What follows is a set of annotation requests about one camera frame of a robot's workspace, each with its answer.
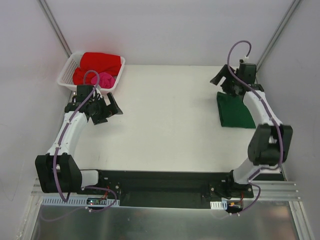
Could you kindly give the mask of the green t shirt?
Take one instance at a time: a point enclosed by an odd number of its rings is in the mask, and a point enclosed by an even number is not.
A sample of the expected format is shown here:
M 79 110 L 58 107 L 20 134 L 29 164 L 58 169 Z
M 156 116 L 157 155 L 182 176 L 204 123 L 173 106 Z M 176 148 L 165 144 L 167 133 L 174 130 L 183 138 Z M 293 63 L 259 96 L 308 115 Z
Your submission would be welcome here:
M 220 125 L 225 128 L 255 129 L 255 122 L 242 100 L 226 93 L 216 95 Z

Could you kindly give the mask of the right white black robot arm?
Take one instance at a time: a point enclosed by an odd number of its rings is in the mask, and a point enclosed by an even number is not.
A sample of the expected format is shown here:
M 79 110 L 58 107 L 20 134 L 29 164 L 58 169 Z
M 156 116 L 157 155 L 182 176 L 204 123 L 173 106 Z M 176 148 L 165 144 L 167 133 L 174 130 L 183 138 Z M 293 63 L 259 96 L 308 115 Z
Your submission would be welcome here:
M 232 198 L 242 193 L 263 170 L 277 170 L 286 161 L 293 128 L 284 125 L 268 104 L 265 91 L 255 83 L 256 65 L 241 61 L 237 69 L 225 64 L 210 80 L 221 85 L 222 92 L 237 99 L 246 107 L 255 126 L 247 148 L 247 158 L 231 170 L 223 184 L 225 193 Z

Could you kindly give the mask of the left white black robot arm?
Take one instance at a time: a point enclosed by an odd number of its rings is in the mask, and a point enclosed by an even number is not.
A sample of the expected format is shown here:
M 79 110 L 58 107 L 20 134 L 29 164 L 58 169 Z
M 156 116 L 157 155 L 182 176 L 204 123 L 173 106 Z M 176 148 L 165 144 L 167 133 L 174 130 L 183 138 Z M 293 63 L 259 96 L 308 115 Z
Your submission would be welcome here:
M 103 96 L 92 85 L 78 85 L 76 93 L 64 108 L 64 118 L 53 145 L 35 159 L 35 167 L 44 193 L 77 193 L 88 188 L 96 195 L 103 193 L 106 182 L 97 170 L 79 169 L 75 150 L 82 131 L 92 122 L 106 123 L 108 118 L 123 114 L 111 92 Z

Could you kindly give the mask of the white plastic basket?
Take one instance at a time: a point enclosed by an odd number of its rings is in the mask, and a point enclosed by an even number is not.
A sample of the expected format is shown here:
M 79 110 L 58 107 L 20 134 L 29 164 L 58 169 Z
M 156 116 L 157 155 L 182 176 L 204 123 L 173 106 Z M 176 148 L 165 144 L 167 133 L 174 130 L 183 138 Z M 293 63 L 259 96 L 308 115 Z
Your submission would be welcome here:
M 85 52 L 75 52 L 71 54 L 71 56 L 68 58 L 67 62 L 65 63 L 61 73 L 59 74 L 57 78 L 57 83 L 60 86 L 66 87 L 71 91 L 75 91 L 77 88 L 77 85 L 73 83 L 73 74 L 74 71 L 77 67 L 80 66 L 80 61 L 82 56 L 84 55 Z M 116 89 L 117 84 L 120 81 L 121 75 L 123 73 L 124 67 L 125 67 L 125 58 L 120 56 L 121 59 L 121 68 L 119 70 L 118 75 L 115 77 L 115 84 L 113 88 L 111 89 L 106 89 L 106 88 L 100 88 L 100 92 L 103 95 L 106 95 L 107 93 L 113 93 Z

